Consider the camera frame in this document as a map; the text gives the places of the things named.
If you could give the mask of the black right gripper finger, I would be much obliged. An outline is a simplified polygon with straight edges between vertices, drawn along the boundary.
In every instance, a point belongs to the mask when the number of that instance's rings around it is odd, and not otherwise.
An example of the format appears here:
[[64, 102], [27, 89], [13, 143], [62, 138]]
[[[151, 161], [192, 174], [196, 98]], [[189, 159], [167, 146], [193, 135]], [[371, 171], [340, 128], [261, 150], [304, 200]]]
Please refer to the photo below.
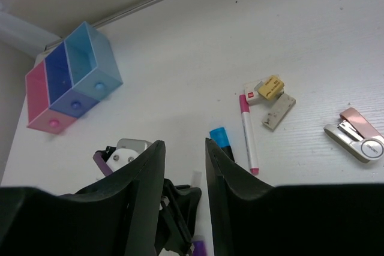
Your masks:
[[382, 255], [383, 185], [271, 186], [205, 141], [215, 255]]

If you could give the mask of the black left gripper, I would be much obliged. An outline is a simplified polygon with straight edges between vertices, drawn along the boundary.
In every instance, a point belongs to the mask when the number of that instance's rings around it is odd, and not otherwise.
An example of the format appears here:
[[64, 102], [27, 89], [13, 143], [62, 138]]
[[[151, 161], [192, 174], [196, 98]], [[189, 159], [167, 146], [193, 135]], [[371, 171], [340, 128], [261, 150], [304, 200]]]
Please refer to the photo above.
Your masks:
[[2, 188], [1, 254], [193, 255], [202, 191], [164, 179], [165, 154], [165, 143], [155, 141], [75, 194]]

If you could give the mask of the purple capped black highlighter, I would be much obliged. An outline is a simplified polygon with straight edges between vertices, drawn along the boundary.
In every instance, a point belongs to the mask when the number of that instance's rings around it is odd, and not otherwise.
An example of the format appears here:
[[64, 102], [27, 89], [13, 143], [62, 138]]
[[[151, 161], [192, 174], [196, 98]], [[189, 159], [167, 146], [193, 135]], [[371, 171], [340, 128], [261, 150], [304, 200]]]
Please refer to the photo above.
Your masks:
[[206, 245], [204, 240], [193, 241], [193, 256], [207, 256]]

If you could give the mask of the blue capped black highlighter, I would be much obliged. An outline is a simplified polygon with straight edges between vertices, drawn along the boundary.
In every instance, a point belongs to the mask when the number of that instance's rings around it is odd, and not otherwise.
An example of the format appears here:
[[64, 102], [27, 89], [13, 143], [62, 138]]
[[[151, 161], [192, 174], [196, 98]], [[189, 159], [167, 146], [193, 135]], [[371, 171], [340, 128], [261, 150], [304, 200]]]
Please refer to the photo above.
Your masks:
[[216, 142], [216, 144], [221, 148], [221, 150], [226, 154], [226, 156], [228, 156], [233, 162], [235, 162], [235, 158], [225, 127], [219, 127], [211, 130], [209, 132], [209, 136], [213, 141]]

